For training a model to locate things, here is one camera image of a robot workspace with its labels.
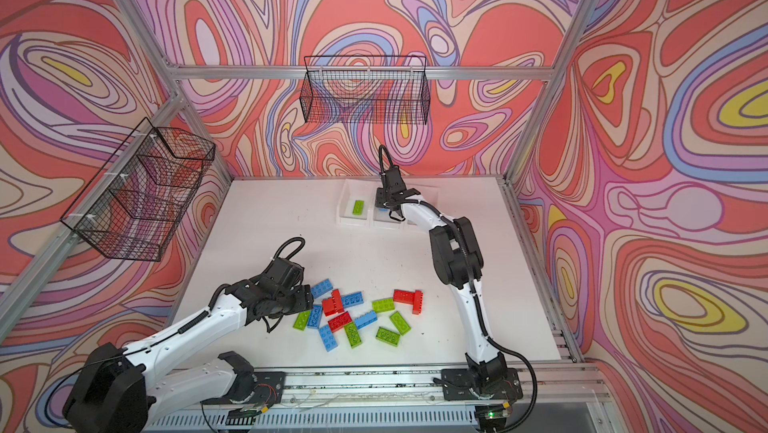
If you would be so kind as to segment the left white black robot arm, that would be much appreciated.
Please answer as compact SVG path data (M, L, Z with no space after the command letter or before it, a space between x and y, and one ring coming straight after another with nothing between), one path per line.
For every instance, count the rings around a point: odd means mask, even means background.
M234 351L195 368L178 366L254 322L274 330L283 317L310 310L313 295L304 272L291 254L277 250L261 273L220 284L197 312L122 347L107 343L96 348L63 404L69 427L76 432L140 432L193 404L256 400L254 367Z

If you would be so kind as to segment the red lego pair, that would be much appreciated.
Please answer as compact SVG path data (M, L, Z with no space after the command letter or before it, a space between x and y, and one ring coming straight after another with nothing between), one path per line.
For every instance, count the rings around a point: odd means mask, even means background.
M344 312L343 300L338 289L331 291L330 296L322 300L322 310L326 317Z

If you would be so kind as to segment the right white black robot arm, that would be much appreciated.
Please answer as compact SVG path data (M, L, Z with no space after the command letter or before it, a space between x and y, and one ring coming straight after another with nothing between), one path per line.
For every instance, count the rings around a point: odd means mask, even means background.
M429 203L419 190L409 188L397 165L381 166L381 186L375 205L389 211L400 222L411 222L429 236L435 273L451 288L467 335L467 373L470 391L480 398L502 391L510 401L523 396L517 374L508 368L509 356L520 360L532 381L529 405L538 399L538 382L530 361L521 353L499 344L486 321L482 292L484 259L471 224L466 217L451 217Z

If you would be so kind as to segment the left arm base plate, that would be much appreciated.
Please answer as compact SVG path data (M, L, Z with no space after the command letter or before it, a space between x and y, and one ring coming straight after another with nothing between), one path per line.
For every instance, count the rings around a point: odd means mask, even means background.
M238 373L230 389L218 398L203 400L204 405L274 405L280 403L286 381L283 371Z

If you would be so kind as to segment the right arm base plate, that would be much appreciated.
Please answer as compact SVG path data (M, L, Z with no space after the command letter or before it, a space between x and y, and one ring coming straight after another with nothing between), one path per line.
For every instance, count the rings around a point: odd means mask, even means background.
M508 369L506 377L481 393L474 387L467 369L442 369L432 382L442 389L447 401L490 401L506 400L515 403L524 396L521 381L516 369Z

